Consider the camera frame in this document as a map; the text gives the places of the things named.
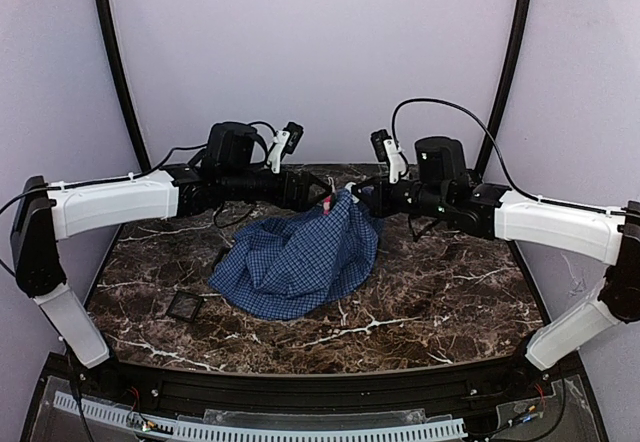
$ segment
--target white wall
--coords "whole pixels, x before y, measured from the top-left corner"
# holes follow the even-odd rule
[[[26,179],[82,180],[136,170],[108,71],[93,0],[0,0],[0,201]],[[0,218],[0,257],[10,261],[13,210]],[[81,297],[113,236],[104,230],[61,245]],[[17,441],[50,350],[48,322],[0,269],[0,427]]]
[[[295,120],[291,161],[373,162],[369,135],[412,96],[490,113],[515,0],[112,0],[153,160],[214,122]],[[482,134],[441,107],[407,108],[399,137],[449,134],[474,163]]]
[[[639,7],[640,0],[531,1],[499,135],[514,178],[530,192],[603,205],[640,197]],[[488,175],[501,180],[495,161]],[[583,257],[522,249],[554,316],[576,300],[575,285],[591,287],[603,274]],[[640,324],[601,334],[581,354],[610,439],[639,440]]]

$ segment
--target black pole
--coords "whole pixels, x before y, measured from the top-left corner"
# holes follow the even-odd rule
[[[529,11],[530,1],[531,0],[516,0],[516,8],[513,13],[513,22],[511,23],[511,35],[509,35],[507,53],[504,58],[504,65],[502,66],[502,74],[500,75],[496,98],[493,101],[491,116],[489,117],[489,123],[487,124],[489,132],[491,132],[491,135],[493,135],[494,138],[498,136],[498,129],[502,123],[502,116],[504,115],[504,109],[507,105],[507,99],[509,98],[509,91],[511,90],[513,75],[516,71],[518,55],[520,54],[520,46],[522,45],[522,37],[524,35],[524,28],[527,22],[527,12]],[[491,140],[485,136],[482,141],[482,147],[480,147],[480,153],[478,154],[478,160],[476,161],[475,167],[476,172],[481,176],[484,175],[487,165],[489,164],[491,150]]]
[[[131,139],[131,144],[133,145],[140,169],[143,171],[149,170],[151,168],[151,162],[149,161],[149,154],[147,154],[147,149],[142,139],[140,126],[138,125],[136,113],[131,101],[131,94],[129,93],[129,86],[127,85],[127,79],[124,75],[109,0],[96,0],[96,8],[98,9],[98,18],[100,19],[104,47],[107,51],[107,58],[109,59],[109,67],[111,67],[111,76],[113,77],[113,83],[116,87],[116,93],[120,101],[120,109],[122,110],[124,122],[127,125],[129,138]]]

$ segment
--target black square object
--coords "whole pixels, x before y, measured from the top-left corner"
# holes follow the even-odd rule
[[[179,290],[173,296],[166,315],[185,322],[193,322],[196,320],[196,315],[198,315],[202,302],[204,302],[204,299],[199,295]]]

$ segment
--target brown marble surface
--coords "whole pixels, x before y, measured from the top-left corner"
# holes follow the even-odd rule
[[[379,173],[376,165],[307,166],[337,186]],[[219,223],[246,211],[228,204]],[[127,224],[89,312],[121,360],[240,373],[344,373],[477,361],[509,354],[541,326],[505,243],[446,228],[412,242],[406,216],[386,221],[369,279],[304,318],[268,322],[207,285],[211,264],[236,230],[282,215],[258,205],[244,223],[217,229],[211,211],[188,219]],[[177,290],[205,302],[192,322],[165,315]]]

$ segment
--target cloth fold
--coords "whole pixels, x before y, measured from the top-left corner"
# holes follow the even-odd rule
[[[345,189],[322,207],[270,218],[238,231],[209,285],[231,303],[268,320],[290,320],[353,292],[369,276],[382,220]]]

